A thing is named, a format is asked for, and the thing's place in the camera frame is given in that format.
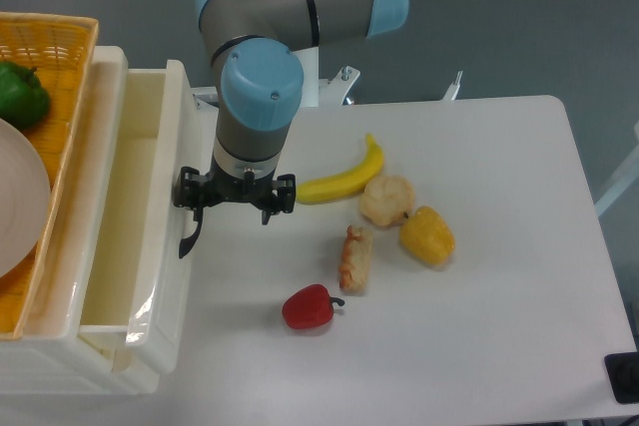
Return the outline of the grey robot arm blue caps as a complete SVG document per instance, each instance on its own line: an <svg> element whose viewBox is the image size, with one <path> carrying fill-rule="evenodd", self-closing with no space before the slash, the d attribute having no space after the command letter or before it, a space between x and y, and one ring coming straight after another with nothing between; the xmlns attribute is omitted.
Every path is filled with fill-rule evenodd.
<svg viewBox="0 0 639 426"><path fill-rule="evenodd" d="M300 51L400 28L409 0L194 0L219 113L210 169L183 168L177 206L195 221L221 203L289 213L295 179L276 168L303 97Z"/></svg>

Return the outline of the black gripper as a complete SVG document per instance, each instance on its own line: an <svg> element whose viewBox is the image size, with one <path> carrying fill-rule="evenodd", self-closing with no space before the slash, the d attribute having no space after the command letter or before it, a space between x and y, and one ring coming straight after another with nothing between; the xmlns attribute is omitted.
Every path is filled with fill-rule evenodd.
<svg viewBox="0 0 639 426"><path fill-rule="evenodd" d="M194 221L201 223L204 209L220 203L251 204L262 211L262 225L272 216L292 213L296 202L296 176L285 174L274 179L270 173L256 179L233 177L223 170L202 174L199 170L181 167L173 186L173 204L191 211Z"/></svg>

